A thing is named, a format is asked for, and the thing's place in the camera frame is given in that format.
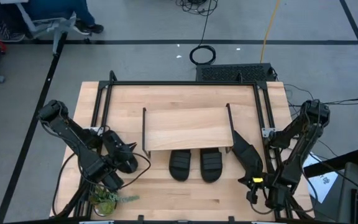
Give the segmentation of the white paper sheet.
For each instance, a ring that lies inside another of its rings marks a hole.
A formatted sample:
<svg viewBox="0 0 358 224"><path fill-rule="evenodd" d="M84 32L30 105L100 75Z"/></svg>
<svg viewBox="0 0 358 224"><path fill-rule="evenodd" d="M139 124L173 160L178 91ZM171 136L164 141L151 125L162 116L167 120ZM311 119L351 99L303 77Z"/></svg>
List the white paper sheet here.
<svg viewBox="0 0 358 224"><path fill-rule="evenodd" d="M317 164L321 162L321 159L311 153L306 161L303 163L303 168ZM328 172L315 177L309 177L308 180L311 182L308 184L308 190L313 198L318 197L318 202L323 203L329 191L331 190L334 182L336 181L338 174L335 172Z"/></svg>

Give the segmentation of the black rubber slide sandal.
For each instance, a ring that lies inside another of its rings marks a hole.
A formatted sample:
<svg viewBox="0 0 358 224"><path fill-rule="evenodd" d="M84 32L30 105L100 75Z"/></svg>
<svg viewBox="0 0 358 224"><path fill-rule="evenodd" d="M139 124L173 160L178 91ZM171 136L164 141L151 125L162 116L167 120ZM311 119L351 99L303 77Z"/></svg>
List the black rubber slide sandal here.
<svg viewBox="0 0 358 224"><path fill-rule="evenodd" d="M134 157L133 154L129 154L129 159L124 162L114 162L112 160L112 163L117 167L117 169L123 173L131 174L135 172L138 168L138 162L137 159Z"/></svg>
<svg viewBox="0 0 358 224"><path fill-rule="evenodd" d="M255 147L249 144L237 131L234 131L232 151L245 170L245 175L261 177L263 171L262 159Z"/></svg>
<svg viewBox="0 0 358 224"><path fill-rule="evenodd" d="M207 183L215 182L220 178L223 159L218 148L200 150L200 171L202 179Z"/></svg>
<svg viewBox="0 0 358 224"><path fill-rule="evenodd" d="M177 181L184 182L190 174L191 151L172 151L169 160L170 175Z"/></svg>

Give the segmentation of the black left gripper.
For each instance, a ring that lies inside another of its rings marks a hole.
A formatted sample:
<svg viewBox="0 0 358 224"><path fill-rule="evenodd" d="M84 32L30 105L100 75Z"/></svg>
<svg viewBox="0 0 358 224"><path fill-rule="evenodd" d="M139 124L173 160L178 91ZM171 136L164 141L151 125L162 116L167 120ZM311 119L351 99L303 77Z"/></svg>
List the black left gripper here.
<svg viewBox="0 0 358 224"><path fill-rule="evenodd" d="M114 162L124 162L129 159L129 154L133 154L137 145L136 142L124 144L114 131L103 133L103 144L108 152L108 156Z"/></svg>

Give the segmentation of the black mesh computer tower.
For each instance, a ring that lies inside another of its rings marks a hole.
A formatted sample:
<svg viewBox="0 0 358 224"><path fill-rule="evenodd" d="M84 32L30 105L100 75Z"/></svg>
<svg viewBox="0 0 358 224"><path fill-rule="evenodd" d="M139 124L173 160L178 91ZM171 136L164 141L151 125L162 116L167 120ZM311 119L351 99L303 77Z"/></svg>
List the black mesh computer tower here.
<svg viewBox="0 0 358 224"><path fill-rule="evenodd" d="M196 81L198 82L274 82L277 73L270 63L245 63L227 65L198 65Z"/></svg>

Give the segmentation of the wooden shelf with black frame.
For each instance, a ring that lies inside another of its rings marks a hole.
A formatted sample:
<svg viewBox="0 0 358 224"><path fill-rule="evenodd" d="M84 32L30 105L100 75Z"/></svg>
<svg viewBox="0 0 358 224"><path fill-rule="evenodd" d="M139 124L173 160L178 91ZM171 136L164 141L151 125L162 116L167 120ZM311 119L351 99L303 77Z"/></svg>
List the wooden shelf with black frame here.
<svg viewBox="0 0 358 224"><path fill-rule="evenodd" d="M224 107L177 110L142 109L142 150L154 151L225 148L234 146L230 104Z"/></svg>

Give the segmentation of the small potted succulent plant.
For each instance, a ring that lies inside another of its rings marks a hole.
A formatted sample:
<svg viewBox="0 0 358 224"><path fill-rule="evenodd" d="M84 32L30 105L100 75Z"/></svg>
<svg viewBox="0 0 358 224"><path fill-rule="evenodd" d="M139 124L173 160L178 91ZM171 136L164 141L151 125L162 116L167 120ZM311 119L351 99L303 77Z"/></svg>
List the small potted succulent plant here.
<svg viewBox="0 0 358 224"><path fill-rule="evenodd" d="M138 195L123 195L118 191L110 192L105 187L96 186L89 195L94 212L100 217L112 215L119 203L128 203L140 199Z"/></svg>

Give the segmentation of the grey laptop with black keyboard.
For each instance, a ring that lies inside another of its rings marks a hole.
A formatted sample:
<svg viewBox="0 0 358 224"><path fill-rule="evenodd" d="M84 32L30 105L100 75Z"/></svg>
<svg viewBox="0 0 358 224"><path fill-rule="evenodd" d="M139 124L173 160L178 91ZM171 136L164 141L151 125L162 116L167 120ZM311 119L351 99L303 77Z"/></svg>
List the grey laptop with black keyboard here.
<svg viewBox="0 0 358 224"><path fill-rule="evenodd" d="M344 170L344 176L358 184L358 165L347 163ZM341 196L339 200L337 222L349 224L351 222L351 190L358 186L347 179L342 181Z"/></svg>

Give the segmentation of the white office chair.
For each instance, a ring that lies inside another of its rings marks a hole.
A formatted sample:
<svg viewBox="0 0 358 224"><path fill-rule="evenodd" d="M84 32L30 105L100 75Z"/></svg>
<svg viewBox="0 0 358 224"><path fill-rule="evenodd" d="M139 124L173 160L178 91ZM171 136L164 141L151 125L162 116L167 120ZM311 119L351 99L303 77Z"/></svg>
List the white office chair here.
<svg viewBox="0 0 358 224"><path fill-rule="evenodd" d="M53 54L57 54L60 39L74 26L76 14L72 10L54 9L44 13L53 6L52 0L0 0L0 35L3 40L21 38L37 39L53 34Z"/></svg>

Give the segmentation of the person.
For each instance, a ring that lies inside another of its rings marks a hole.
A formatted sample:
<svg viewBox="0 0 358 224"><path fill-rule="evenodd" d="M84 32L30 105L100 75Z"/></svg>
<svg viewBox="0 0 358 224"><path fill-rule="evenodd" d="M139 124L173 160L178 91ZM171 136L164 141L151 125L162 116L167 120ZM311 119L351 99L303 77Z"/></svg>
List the person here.
<svg viewBox="0 0 358 224"><path fill-rule="evenodd" d="M23 4L26 12L33 20L64 17L70 19L76 15L74 30L83 35L100 34L104 26L97 24L88 9L87 0L29 0Z"/></svg>

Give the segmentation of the black metal rig frame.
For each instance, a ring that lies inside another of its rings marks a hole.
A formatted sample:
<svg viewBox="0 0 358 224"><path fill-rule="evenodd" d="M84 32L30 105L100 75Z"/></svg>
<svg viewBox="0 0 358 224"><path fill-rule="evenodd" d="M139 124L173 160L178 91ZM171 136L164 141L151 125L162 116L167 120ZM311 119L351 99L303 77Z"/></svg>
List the black metal rig frame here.
<svg viewBox="0 0 358 224"><path fill-rule="evenodd" d="M142 142L142 109L175 110L224 107L230 104L234 128L246 141L262 150L260 124L252 86L196 82L116 82L112 88L107 124L125 142ZM246 186L237 180L244 169L233 153L223 154L223 174L212 184L200 174L198 151L192 152L190 176L186 182L172 179L168 171L170 154L153 152L149 162L139 160L139 169L123 174L124 195L140 199L121 203L110 216L115 222L129 223L139 217L150 221L260 221L272 222L273 213L264 198L250 206Z"/></svg>

